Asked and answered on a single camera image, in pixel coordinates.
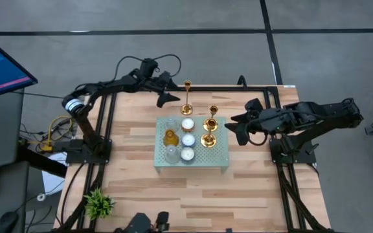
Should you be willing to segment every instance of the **perforated tray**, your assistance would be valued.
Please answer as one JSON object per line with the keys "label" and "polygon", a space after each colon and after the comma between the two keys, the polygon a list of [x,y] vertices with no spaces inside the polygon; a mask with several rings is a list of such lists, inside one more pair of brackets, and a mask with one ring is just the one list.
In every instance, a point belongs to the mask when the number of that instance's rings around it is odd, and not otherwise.
{"label": "perforated tray", "polygon": [[[183,117],[171,117],[177,120],[181,125]],[[159,172],[159,168],[163,167],[221,167],[225,171],[229,166],[229,152],[228,152],[228,136],[227,128],[224,126],[226,122],[225,117],[214,117],[218,122],[218,129],[213,132],[217,138],[217,143],[212,148],[206,148],[201,144],[201,136],[205,131],[203,127],[204,120],[207,116],[193,116],[191,117],[195,122],[195,128],[192,134],[195,136],[196,146],[195,160],[192,164],[184,164],[181,161],[170,164],[165,160],[166,146],[163,144],[163,137],[165,133],[165,122],[167,117],[159,117],[156,121],[156,137],[155,137],[155,158],[154,166]],[[181,126],[177,130],[176,134],[179,137],[179,144],[177,149],[182,150],[181,138],[185,132],[181,129]]]}

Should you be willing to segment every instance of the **potted plant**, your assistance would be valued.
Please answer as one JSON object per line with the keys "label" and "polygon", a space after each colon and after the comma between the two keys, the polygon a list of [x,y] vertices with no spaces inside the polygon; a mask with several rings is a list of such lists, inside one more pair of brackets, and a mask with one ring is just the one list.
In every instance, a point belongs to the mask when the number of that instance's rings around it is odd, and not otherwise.
{"label": "potted plant", "polygon": [[99,188],[90,193],[91,195],[84,195],[87,199],[85,211],[90,220],[96,218],[104,219],[106,216],[109,216],[114,205],[112,198],[104,196]]}

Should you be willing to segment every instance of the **butcher block tabletop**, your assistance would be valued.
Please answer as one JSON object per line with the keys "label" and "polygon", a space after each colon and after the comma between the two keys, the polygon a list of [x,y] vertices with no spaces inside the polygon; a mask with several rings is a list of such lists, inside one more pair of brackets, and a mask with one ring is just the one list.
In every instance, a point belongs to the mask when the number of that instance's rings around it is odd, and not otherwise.
{"label": "butcher block tabletop", "polygon": [[[281,105],[298,102],[294,87],[277,86]],[[115,106],[111,140],[113,149],[104,172],[102,191],[115,200],[111,216],[98,219],[96,232],[112,232],[126,227],[137,213],[145,213],[152,222],[161,211],[169,212],[170,232],[287,232],[277,167],[271,162],[268,143],[263,146],[239,146],[233,132],[228,132],[230,164],[225,173],[219,168],[163,168],[157,173],[153,167],[155,125],[157,117],[182,116],[180,107],[185,103],[185,92],[172,92],[181,101],[156,107],[157,94],[148,92],[119,93]],[[209,107],[218,107],[217,117],[230,117],[245,112],[247,101],[259,98],[265,107],[261,92],[197,91],[190,92],[192,116],[209,116]],[[106,103],[101,135],[106,130],[110,97]],[[100,100],[89,114],[96,125]],[[264,134],[251,137],[261,142]],[[65,190],[79,164],[70,166],[64,182],[60,204]],[[300,198],[310,212],[325,227],[330,227],[319,178],[311,167],[295,164]],[[87,165],[80,170],[70,188],[65,203],[64,220],[82,199]],[[293,224],[298,228],[293,201]],[[60,217],[62,205],[58,207]],[[85,218],[88,227],[89,219]]]}

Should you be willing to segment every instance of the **clear glass cup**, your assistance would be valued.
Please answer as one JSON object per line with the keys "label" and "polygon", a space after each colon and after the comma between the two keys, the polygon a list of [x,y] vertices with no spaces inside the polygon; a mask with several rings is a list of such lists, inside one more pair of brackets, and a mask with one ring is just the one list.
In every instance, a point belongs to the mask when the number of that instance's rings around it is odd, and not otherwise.
{"label": "clear glass cup", "polygon": [[179,122],[175,118],[168,118],[165,121],[165,129],[172,129],[174,132],[179,129]]}
{"label": "clear glass cup", "polygon": [[181,155],[179,153],[179,150],[173,146],[169,145],[166,147],[166,153],[165,153],[165,160],[169,162],[170,164],[175,164],[179,162],[181,159]]}

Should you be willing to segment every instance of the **computer mouse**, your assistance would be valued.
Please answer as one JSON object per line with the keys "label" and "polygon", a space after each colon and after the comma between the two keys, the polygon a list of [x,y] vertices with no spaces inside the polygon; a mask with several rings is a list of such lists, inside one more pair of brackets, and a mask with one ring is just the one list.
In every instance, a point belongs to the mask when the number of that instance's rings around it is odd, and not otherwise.
{"label": "computer mouse", "polygon": [[0,218],[0,233],[11,233],[18,220],[17,212],[7,212]]}

